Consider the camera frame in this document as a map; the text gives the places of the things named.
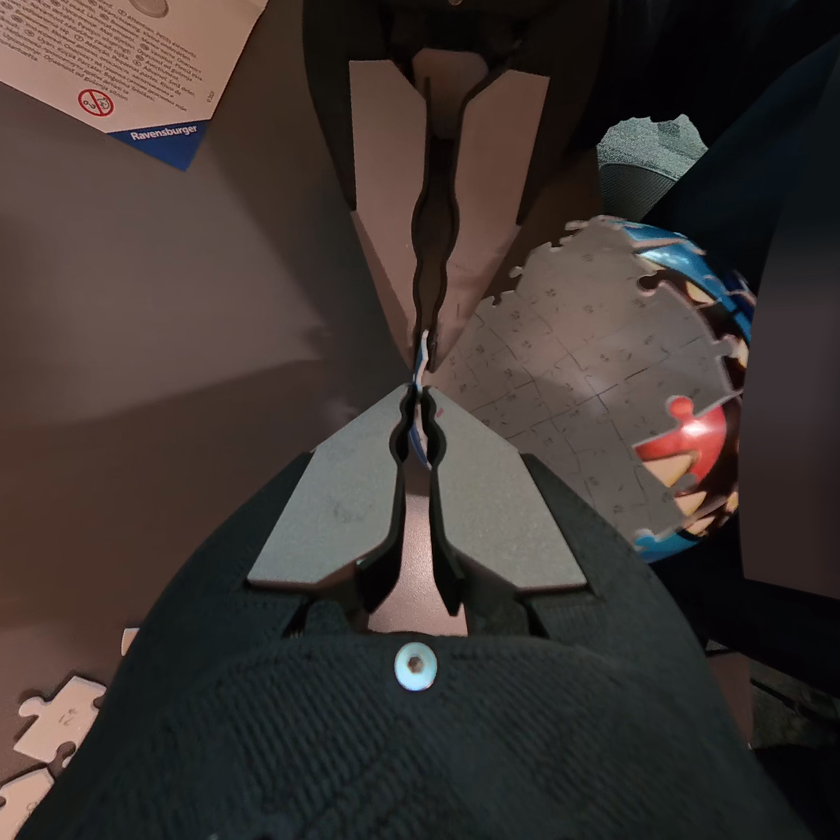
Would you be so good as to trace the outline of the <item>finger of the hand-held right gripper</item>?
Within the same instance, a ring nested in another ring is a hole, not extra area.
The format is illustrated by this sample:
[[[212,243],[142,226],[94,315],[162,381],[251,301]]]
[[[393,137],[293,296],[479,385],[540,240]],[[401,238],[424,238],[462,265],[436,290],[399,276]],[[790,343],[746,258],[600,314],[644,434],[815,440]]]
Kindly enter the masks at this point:
[[[503,70],[472,91],[461,110],[452,181],[457,230],[445,264],[431,368],[455,347],[519,232],[549,84],[546,76]]]
[[[388,59],[349,63],[355,209],[374,287],[395,345],[415,358],[413,218],[426,171],[427,105]]]

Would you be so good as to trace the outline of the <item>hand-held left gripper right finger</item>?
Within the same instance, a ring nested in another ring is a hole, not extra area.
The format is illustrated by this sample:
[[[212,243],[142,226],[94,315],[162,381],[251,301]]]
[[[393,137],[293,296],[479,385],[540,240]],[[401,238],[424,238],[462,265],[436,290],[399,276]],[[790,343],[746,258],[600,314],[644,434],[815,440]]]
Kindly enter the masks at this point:
[[[518,450],[434,387],[423,390],[434,580],[450,615],[587,580]]]

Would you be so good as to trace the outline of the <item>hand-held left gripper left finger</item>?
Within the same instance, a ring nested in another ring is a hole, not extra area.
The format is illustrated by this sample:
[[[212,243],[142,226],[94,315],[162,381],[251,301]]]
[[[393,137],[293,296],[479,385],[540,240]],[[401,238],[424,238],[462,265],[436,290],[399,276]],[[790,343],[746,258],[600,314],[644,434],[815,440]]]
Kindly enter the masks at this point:
[[[401,385],[313,450],[248,583],[367,613],[383,603],[402,563],[412,416]]]

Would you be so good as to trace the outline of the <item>blue white puzzle ball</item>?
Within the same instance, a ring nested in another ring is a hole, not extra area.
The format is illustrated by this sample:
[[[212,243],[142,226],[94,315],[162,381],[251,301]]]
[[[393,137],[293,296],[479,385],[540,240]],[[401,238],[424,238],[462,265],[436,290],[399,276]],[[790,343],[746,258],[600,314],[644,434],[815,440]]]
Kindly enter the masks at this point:
[[[682,234],[608,216],[568,228],[427,381],[655,562],[739,509],[756,297]]]

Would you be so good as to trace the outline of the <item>curved blue puzzle piece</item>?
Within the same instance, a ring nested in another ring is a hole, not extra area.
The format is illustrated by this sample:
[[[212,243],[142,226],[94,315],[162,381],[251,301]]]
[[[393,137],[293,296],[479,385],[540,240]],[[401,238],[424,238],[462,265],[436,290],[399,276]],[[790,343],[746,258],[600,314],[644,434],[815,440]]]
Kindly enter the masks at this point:
[[[412,410],[411,423],[407,428],[407,440],[418,462],[427,471],[432,465],[428,456],[428,436],[424,425],[424,374],[429,352],[427,347],[428,330],[421,334],[413,367],[413,378],[409,383],[409,401],[406,407]]]

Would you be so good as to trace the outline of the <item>white puzzle pieces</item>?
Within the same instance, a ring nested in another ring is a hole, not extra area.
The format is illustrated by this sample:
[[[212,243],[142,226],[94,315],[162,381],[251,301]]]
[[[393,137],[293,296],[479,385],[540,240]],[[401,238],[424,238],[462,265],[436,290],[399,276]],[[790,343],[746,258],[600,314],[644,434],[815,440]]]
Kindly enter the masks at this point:
[[[2,838],[15,835],[80,747],[140,623],[2,629]]]

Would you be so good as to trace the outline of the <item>white instruction leaflet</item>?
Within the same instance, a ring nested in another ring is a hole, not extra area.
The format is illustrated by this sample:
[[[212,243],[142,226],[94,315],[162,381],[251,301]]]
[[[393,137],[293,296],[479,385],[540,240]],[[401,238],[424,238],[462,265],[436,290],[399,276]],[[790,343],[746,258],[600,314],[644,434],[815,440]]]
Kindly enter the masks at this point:
[[[2,82],[186,171],[267,1],[2,1]]]

